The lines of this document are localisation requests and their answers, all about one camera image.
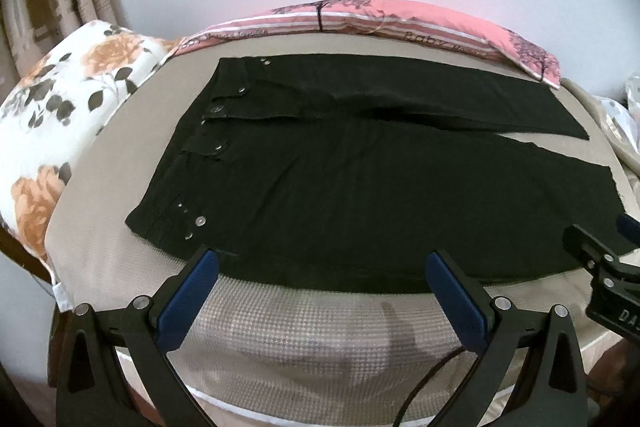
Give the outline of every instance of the black cable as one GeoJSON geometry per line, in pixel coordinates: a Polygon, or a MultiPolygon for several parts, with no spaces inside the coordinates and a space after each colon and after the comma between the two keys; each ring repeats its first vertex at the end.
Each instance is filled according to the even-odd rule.
{"type": "Polygon", "coordinates": [[[47,290],[47,288],[46,288],[46,287],[44,287],[44,286],[42,285],[42,283],[40,282],[40,280],[39,280],[36,276],[34,276],[34,274],[33,274],[33,273],[31,273],[30,275],[31,275],[31,278],[32,278],[36,283],[38,283],[38,286],[40,286],[40,288],[42,288],[42,289],[47,293],[47,295],[48,295],[49,297],[51,297],[53,300],[56,300],[56,296],[55,296],[55,295],[53,295],[53,293],[51,293],[49,290],[47,290]]]}
{"type": "Polygon", "coordinates": [[[406,410],[409,409],[409,406],[411,405],[411,402],[414,401],[414,398],[417,396],[418,393],[420,393],[420,390],[425,385],[427,385],[428,381],[430,381],[431,378],[433,378],[439,370],[441,370],[445,365],[447,365],[447,363],[450,360],[455,359],[460,353],[464,353],[465,351],[466,349],[464,347],[462,346],[457,347],[456,349],[448,353],[436,365],[431,367],[429,372],[426,375],[424,375],[424,378],[420,380],[420,382],[418,382],[418,385],[414,387],[414,389],[409,393],[409,396],[407,396],[406,399],[404,400],[404,403],[402,404],[402,407],[398,411],[398,415],[396,415],[396,419],[394,420],[392,427],[399,427],[400,422],[402,421],[402,418],[404,418],[404,414],[406,413],[406,410]]]}
{"type": "Polygon", "coordinates": [[[593,383],[591,380],[589,380],[589,378],[587,378],[586,380],[587,388],[595,391],[598,394],[601,394],[602,396],[608,396],[609,398],[618,398],[625,394],[624,391],[615,391],[613,389],[605,389],[604,387],[600,387],[597,383],[593,383]]]}

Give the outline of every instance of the black pants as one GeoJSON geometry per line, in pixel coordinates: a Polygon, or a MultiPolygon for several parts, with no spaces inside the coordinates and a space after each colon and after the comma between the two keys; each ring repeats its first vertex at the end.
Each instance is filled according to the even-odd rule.
{"type": "MultiPolygon", "coordinates": [[[[464,92],[429,86],[422,96],[407,81],[422,72],[430,84],[428,73],[441,64],[349,55],[267,60],[221,60],[127,218],[169,254],[186,259],[206,244],[223,251],[223,273],[238,279],[415,293],[428,289],[423,262],[434,248],[485,283],[577,267],[561,244],[573,223],[617,253],[631,250],[614,229],[623,207],[608,168],[468,130],[495,122],[500,130],[510,123],[582,130],[547,87],[488,74],[470,88],[476,104],[466,100],[469,110],[458,111],[464,92]],[[367,60],[379,68],[358,66],[367,60]],[[385,68],[403,80],[385,87],[385,68]],[[544,111],[527,109],[521,86],[550,95],[540,95],[544,111]],[[396,105],[402,97],[407,103],[396,105]],[[438,126],[452,122],[455,130],[426,124],[434,100],[437,116],[451,117],[438,126]]],[[[437,82],[481,73],[446,69],[448,80],[437,82]]]]}

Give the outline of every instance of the pink fabric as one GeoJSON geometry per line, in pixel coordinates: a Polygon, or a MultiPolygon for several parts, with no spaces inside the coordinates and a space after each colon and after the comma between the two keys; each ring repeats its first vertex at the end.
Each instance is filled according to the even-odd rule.
{"type": "Polygon", "coordinates": [[[322,0],[276,8],[215,24],[186,37],[175,55],[231,40],[319,31],[374,35],[489,60],[507,59],[545,84],[560,86],[558,59],[517,33],[471,15],[416,1],[322,0]]]}

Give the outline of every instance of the floral pillow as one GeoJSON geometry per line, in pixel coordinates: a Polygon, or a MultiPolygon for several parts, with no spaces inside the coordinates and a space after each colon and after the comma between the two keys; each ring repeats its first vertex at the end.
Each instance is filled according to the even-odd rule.
{"type": "Polygon", "coordinates": [[[0,105],[0,225],[47,266],[47,225],[78,158],[176,44],[89,22],[0,105]]]}

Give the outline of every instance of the blue gripper pad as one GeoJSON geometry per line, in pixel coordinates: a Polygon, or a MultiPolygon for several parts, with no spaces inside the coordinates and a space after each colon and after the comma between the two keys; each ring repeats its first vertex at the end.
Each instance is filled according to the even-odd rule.
{"type": "Polygon", "coordinates": [[[482,353],[488,345],[486,318],[482,312],[436,252],[428,254],[424,271],[427,284],[462,346],[473,353],[482,353]]]}
{"type": "Polygon", "coordinates": [[[616,229],[625,239],[640,247],[640,223],[628,214],[620,214],[616,219],[616,229]]]}
{"type": "Polygon", "coordinates": [[[207,251],[158,315],[156,345],[162,354],[178,349],[218,280],[218,256],[207,251]]]}

